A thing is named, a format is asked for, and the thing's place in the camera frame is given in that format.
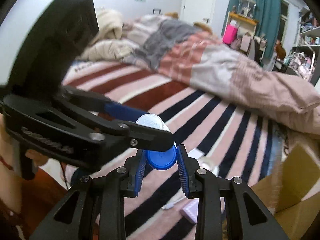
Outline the person left hand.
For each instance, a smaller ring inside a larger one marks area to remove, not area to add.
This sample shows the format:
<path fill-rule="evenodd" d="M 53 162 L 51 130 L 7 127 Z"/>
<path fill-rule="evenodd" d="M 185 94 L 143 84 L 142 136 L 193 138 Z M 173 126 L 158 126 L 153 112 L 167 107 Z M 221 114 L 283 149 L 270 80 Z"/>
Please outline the person left hand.
<path fill-rule="evenodd" d="M 4 117 L 1 116 L 1 202 L 13 213 L 19 214 L 24 196 L 40 196 L 41 191 L 48 187 L 37 179 L 22 179 L 16 167 L 15 143 L 6 132 Z"/>

